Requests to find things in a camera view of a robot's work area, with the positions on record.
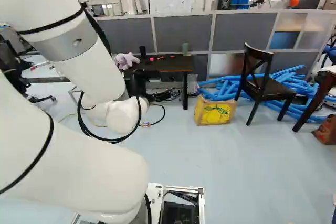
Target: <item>office cubicle partition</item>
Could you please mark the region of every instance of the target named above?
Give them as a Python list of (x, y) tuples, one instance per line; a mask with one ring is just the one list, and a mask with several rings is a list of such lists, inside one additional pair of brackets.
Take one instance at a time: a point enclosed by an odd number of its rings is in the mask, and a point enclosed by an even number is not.
[(148, 54), (181, 53), (188, 43), (198, 80), (240, 73), (244, 43), (275, 52), (272, 71), (304, 64), (309, 74), (330, 37), (336, 12), (224, 10), (210, 13), (97, 18), (114, 54), (146, 46)]

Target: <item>yellow box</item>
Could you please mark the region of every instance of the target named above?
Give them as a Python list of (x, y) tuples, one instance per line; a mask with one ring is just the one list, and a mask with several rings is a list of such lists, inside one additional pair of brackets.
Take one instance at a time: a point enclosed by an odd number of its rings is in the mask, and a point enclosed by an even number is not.
[(202, 95), (197, 97), (194, 111), (194, 119), (199, 125), (216, 125), (229, 123), (236, 112), (237, 102), (230, 101), (207, 101)]

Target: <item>plush toy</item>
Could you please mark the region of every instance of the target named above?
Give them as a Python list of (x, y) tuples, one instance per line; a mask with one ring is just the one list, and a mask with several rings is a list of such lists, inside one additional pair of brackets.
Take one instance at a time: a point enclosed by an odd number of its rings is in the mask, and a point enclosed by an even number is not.
[(133, 66), (133, 62), (136, 64), (140, 63), (140, 59), (133, 56), (133, 53), (129, 52), (128, 54), (117, 54), (115, 57), (117, 66), (119, 69), (126, 70)]

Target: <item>black chair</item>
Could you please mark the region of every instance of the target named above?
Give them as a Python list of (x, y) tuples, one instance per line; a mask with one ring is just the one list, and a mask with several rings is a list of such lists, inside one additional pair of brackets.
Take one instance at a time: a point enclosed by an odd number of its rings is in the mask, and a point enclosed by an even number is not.
[[(235, 100), (238, 101), (240, 92), (244, 90), (255, 101), (246, 123), (247, 126), (251, 124), (254, 114), (262, 101), (286, 100), (278, 116), (278, 121), (281, 121), (296, 95), (295, 92), (269, 77), (273, 55), (272, 52), (258, 50), (245, 43), (244, 66)], [(264, 77), (256, 78), (256, 69), (264, 64), (266, 65)]]
[(49, 95), (38, 98), (27, 94), (27, 88), (30, 87), (29, 80), (21, 76), (22, 71), (27, 69), (30, 64), (20, 59), (19, 55), (8, 40), (0, 38), (0, 70), (13, 87), (31, 103), (38, 103), (51, 99), (56, 101), (56, 97)]

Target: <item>whiteboard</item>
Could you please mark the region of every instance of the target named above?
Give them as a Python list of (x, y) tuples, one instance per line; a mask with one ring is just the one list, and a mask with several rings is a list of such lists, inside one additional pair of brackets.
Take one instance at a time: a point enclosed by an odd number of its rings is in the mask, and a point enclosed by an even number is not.
[(151, 14), (190, 13), (195, 0), (150, 0)]

